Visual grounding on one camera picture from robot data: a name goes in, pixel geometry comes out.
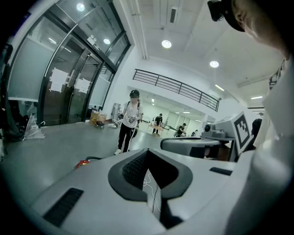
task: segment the glass door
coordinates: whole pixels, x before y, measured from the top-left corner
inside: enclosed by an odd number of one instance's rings
[[[70,105],[68,107],[68,122],[81,122],[87,107],[85,101],[89,96],[91,86],[98,76],[99,67],[102,62],[92,53],[87,55],[87,59],[81,68],[74,85],[72,86],[72,93],[70,98]]]
[[[72,88],[80,68],[89,54],[88,49],[69,35],[56,52],[43,78],[41,110],[46,125],[67,123],[67,110]]]
[[[46,125],[83,121],[102,62],[74,36],[56,52],[41,86],[40,119]]]

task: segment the white sneaker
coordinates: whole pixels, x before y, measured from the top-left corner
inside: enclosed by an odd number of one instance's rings
[[[118,154],[120,154],[120,153],[121,153],[121,149],[117,149],[117,150],[115,151],[114,155],[118,155]]]

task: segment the red object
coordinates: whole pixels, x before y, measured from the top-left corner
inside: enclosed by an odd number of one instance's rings
[[[90,163],[90,161],[87,161],[87,160],[81,160],[81,161],[75,166],[74,170],[77,169],[77,168],[79,168],[80,166],[86,165],[86,164],[88,164],[88,163]]]

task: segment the black pants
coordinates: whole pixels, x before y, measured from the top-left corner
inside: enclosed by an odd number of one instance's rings
[[[129,142],[130,142],[130,139],[133,135],[134,130],[135,130],[135,128],[127,127],[123,123],[121,123],[120,132],[119,132],[119,149],[122,148],[123,142],[124,142],[124,137],[126,135],[123,152],[127,152],[128,147],[129,147]]]

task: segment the person in dark clothing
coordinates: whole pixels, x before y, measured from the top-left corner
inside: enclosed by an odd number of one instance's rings
[[[179,128],[178,128],[178,132],[177,132],[177,137],[181,137],[181,134],[186,133],[186,132],[184,131],[185,126],[186,126],[185,123],[183,123],[182,126],[179,126]]]
[[[157,126],[159,126],[159,124],[162,123],[162,113],[155,118],[155,123]],[[155,132],[155,130],[156,130],[156,134],[158,134],[158,129],[155,129],[155,128],[153,129],[153,133]]]
[[[256,137],[258,135],[258,132],[259,132],[259,129],[260,129],[260,126],[261,126],[261,122],[262,122],[262,119],[260,119],[260,118],[254,120],[252,122],[251,135],[253,135],[253,138],[249,142],[249,144],[247,145],[247,147],[245,148],[245,150],[243,152],[250,151],[250,150],[255,150],[256,149],[256,147],[253,144],[254,144],[255,139],[256,139]]]
[[[197,132],[198,130],[193,131],[191,137],[195,137],[197,135]]]

